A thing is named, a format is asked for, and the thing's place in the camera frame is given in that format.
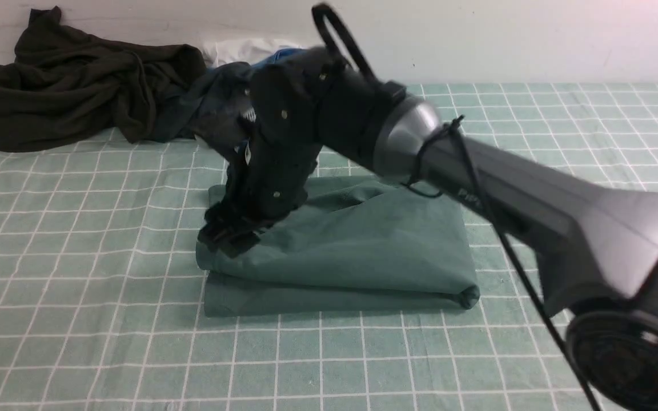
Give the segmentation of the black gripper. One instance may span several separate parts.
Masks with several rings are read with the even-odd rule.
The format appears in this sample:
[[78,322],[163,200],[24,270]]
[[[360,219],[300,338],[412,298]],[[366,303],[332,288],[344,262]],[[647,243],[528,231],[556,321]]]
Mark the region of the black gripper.
[[198,139],[228,162],[225,193],[204,214],[198,242],[236,257],[259,232],[285,219],[307,198],[316,167],[318,96],[340,72],[338,54],[294,54],[251,73],[248,96],[198,122]]

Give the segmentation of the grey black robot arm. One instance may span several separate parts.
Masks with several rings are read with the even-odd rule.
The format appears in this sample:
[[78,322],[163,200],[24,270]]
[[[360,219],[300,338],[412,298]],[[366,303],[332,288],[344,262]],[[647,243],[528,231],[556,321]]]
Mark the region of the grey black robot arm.
[[238,102],[193,125],[230,162],[227,193],[199,239],[243,252],[284,219],[322,147],[411,188],[426,182],[535,251],[545,321],[574,318],[560,348],[583,390],[658,410],[658,192],[601,187],[460,132],[460,118],[316,47],[254,73]]

